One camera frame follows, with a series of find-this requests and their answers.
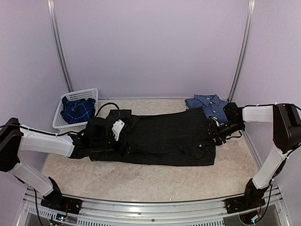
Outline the blue checked shirt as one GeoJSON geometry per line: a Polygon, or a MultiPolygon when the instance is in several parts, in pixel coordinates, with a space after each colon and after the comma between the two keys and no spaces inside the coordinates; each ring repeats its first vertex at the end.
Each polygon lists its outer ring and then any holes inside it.
{"type": "Polygon", "coordinates": [[[228,118],[224,112],[227,101],[221,100],[217,95],[194,95],[193,98],[185,100],[188,110],[202,108],[207,118],[213,118],[219,123],[228,122],[228,118]]]}

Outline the black pinstripe long sleeve shirt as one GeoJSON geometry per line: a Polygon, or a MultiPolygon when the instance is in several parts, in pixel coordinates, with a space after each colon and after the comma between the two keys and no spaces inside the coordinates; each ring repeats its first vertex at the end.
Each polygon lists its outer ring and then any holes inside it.
{"type": "MultiPolygon", "coordinates": [[[[106,119],[113,121],[110,110],[106,119]]],[[[207,117],[197,108],[161,115],[134,115],[130,109],[121,110],[125,123],[119,137],[132,148],[130,155],[92,155],[92,161],[118,161],[132,164],[164,166],[214,165],[216,147],[207,133],[207,117]]]]}

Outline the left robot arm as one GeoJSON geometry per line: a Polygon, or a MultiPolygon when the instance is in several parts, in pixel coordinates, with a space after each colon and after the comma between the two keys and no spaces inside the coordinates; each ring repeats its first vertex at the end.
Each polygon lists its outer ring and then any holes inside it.
{"type": "Polygon", "coordinates": [[[83,130],[61,134],[27,128],[17,118],[11,118],[0,127],[0,170],[34,188],[55,209],[62,209],[66,199],[56,182],[22,162],[19,152],[49,153],[71,159],[90,157],[97,152],[108,153],[117,147],[125,125],[119,108],[111,116],[113,121],[96,115],[88,120],[83,130]]]}

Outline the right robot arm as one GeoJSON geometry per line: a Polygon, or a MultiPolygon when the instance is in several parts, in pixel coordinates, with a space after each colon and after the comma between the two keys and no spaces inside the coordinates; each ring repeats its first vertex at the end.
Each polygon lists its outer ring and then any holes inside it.
{"type": "Polygon", "coordinates": [[[273,179],[282,171],[292,152],[301,146],[300,108],[294,104],[246,105],[239,107],[228,103],[223,109],[226,123],[219,123],[213,117],[208,119],[207,133],[218,145],[226,142],[237,131],[243,131],[247,124],[267,125],[271,130],[271,151],[258,170],[250,179],[241,197],[240,204],[245,209],[252,208],[273,179]]]}

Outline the dark blue plaid shirt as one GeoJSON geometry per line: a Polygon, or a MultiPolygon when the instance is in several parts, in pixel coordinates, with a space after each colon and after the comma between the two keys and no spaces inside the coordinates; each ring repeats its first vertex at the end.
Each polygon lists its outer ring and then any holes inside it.
{"type": "Polygon", "coordinates": [[[63,97],[60,115],[68,124],[86,122],[95,115],[95,103],[96,100],[92,98],[70,101],[67,97],[63,97]]]}

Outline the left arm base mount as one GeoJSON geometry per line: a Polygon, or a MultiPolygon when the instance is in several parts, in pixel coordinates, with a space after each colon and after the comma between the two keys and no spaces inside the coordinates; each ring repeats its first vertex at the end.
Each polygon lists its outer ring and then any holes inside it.
{"type": "Polygon", "coordinates": [[[52,183],[53,191],[50,194],[43,196],[41,206],[52,210],[62,211],[66,214],[72,213],[78,215],[82,206],[82,200],[64,196],[58,184],[51,177],[48,178],[52,183]]]}

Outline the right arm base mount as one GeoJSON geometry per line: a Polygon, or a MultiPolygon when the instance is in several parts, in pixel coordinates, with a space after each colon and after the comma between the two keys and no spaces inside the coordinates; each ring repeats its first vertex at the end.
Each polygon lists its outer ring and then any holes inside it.
{"type": "Polygon", "coordinates": [[[257,189],[252,179],[250,179],[246,184],[242,196],[227,198],[225,200],[227,213],[232,214],[265,205],[266,202],[263,197],[268,188],[269,186],[263,189],[257,189]]]}

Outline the front aluminium rail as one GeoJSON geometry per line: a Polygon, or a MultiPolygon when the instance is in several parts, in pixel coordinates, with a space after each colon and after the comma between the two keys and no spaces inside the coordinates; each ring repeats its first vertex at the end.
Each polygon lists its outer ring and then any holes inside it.
{"type": "Polygon", "coordinates": [[[17,226],[232,226],[243,225],[248,211],[227,213],[226,197],[186,202],[120,202],[81,198],[78,214],[58,220],[60,211],[36,206],[41,201],[28,188],[21,203],[17,226]]]}

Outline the right aluminium frame post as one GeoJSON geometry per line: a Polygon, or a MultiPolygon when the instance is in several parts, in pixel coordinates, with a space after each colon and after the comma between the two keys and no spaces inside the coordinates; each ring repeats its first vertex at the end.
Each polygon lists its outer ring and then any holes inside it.
{"type": "Polygon", "coordinates": [[[254,17],[254,11],[255,11],[255,0],[249,0],[248,1],[248,9],[247,9],[247,15],[246,15],[246,22],[245,22],[245,27],[244,27],[244,33],[243,33],[243,39],[242,39],[242,44],[240,48],[240,52],[238,55],[238,62],[237,66],[235,69],[234,73],[234,79],[230,88],[230,93],[228,95],[228,102],[233,102],[235,93],[238,89],[238,83],[239,79],[241,77],[246,53],[247,53],[247,47],[251,35],[251,30],[252,30],[252,24],[253,24],[253,17],[254,17]]]}

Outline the aluminium frame post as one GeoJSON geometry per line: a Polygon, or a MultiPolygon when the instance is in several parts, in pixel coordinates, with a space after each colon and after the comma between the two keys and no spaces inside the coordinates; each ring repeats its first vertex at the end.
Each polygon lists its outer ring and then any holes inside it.
{"type": "Polygon", "coordinates": [[[246,15],[246,22],[245,22],[245,27],[244,27],[244,33],[243,33],[243,39],[242,39],[242,44],[240,48],[240,52],[238,55],[238,62],[237,66],[235,69],[234,73],[234,79],[230,88],[230,93],[228,95],[228,102],[233,102],[235,93],[238,89],[238,83],[239,79],[241,77],[246,53],[247,53],[247,47],[251,35],[251,30],[252,30],[252,24],[253,24],[253,17],[254,17],[254,11],[255,11],[255,0],[249,0],[248,1],[248,9],[247,9],[247,15],[246,15]]]}
{"type": "Polygon", "coordinates": [[[58,59],[59,59],[60,66],[62,69],[63,78],[65,81],[67,90],[69,92],[73,92],[74,89],[73,89],[73,85],[72,85],[69,71],[67,68],[67,64],[66,64],[66,60],[65,60],[65,56],[64,56],[64,52],[63,52],[63,46],[62,46],[61,39],[60,39],[59,26],[58,26],[56,10],[55,10],[55,1],[47,0],[47,6],[48,6],[50,23],[51,23],[51,27],[52,27],[52,33],[53,33],[54,41],[55,41],[55,48],[56,48],[56,51],[58,54],[58,59]]]}

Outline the left aluminium frame post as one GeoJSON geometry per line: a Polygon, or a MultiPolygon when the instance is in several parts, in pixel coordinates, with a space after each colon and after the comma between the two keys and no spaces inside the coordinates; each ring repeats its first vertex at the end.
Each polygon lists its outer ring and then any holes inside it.
{"type": "Polygon", "coordinates": [[[73,85],[72,85],[69,71],[67,68],[67,64],[66,64],[66,60],[65,60],[65,56],[64,56],[64,52],[63,52],[63,46],[62,46],[61,39],[60,39],[59,26],[58,26],[56,10],[55,10],[55,1],[47,0],[47,6],[48,6],[50,23],[51,23],[51,27],[52,27],[52,33],[53,33],[54,41],[55,41],[55,48],[56,48],[56,51],[58,54],[58,59],[59,59],[60,66],[62,69],[63,78],[65,81],[67,90],[69,92],[73,92],[74,89],[73,89],[73,85]]]}

